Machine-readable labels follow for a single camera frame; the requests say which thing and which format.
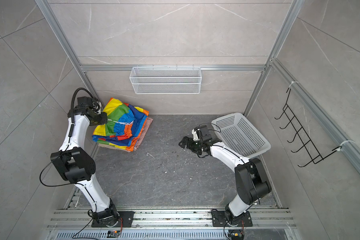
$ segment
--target robotic arm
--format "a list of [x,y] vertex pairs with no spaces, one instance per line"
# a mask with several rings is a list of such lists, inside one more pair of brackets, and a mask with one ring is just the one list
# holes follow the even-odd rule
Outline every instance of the robotic arm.
[[107,114],[101,113],[101,103],[91,97],[77,98],[77,106],[73,108],[78,88],[72,97],[71,110],[68,113],[68,130],[58,152],[51,154],[51,162],[62,179],[77,186],[91,204],[92,218],[101,225],[115,226],[119,221],[112,200],[99,185],[95,171],[95,161],[84,149],[84,140],[88,126],[107,123]]
[[193,139],[183,137],[179,146],[190,149],[198,157],[201,157],[202,152],[206,152],[222,161],[235,173],[237,195],[226,205],[225,217],[231,225],[236,225],[241,221],[240,217],[256,204],[256,201],[272,190],[263,164],[257,158],[241,156],[219,139],[213,138],[206,125],[196,127],[192,134]]

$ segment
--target marble floor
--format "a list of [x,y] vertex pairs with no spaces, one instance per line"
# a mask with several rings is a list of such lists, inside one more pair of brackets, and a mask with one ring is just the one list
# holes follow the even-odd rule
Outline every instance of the marble floor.
[[[96,176],[116,206],[210,206],[228,204],[236,195],[235,174],[220,160],[198,158],[178,143],[191,130],[220,115],[150,115],[153,122],[139,149],[101,147]],[[261,205],[275,206],[272,193]],[[84,195],[78,207],[89,206]]]

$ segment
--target white wire basket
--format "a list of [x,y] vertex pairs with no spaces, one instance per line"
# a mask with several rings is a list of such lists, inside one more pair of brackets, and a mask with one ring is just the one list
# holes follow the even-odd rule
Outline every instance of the white wire basket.
[[212,125],[216,135],[242,156],[254,158],[271,148],[265,137],[241,113],[216,118],[212,123],[218,126]]
[[129,79],[136,94],[200,93],[202,71],[193,66],[134,67]]

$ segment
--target gray marble wall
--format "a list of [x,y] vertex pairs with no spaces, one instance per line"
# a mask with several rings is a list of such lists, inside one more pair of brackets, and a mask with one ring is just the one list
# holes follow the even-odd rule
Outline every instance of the gray marble wall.
[[[82,64],[264,64],[289,0],[50,0]],[[259,72],[203,72],[200,94],[134,93],[128,72],[88,72],[104,102],[153,114],[243,112]]]
[[[72,186],[42,186],[39,174],[62,144],[81,86],[36,3],[0,0],[0,239],[39,239],[48,211],[64,206]],[[64,182],[50,166],[43,181]]]
[[[278,59],[360,147],[360,1],[306,0]],[[295,132],[280,129],[285,116],[275,119],[287,89],[272,71],[249,115],[272,145],[263,157],[282,206],[304,239],[360,239],[360,175],[341,152],[297,166],[310,158],[304,149],[291,152],[302,144],[287,142]],[[293,93],[289,105],[321,154],[329,154],[335,143]]]

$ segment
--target rainbow colored fabric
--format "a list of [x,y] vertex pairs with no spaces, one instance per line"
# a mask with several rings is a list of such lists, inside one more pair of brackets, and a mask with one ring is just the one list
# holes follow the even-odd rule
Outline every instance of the rainbow colored fabric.
[[109,100],[103,112],[107,113],[108,122],[96,127],[93,141],[133,151],[149,112],[114,98]]

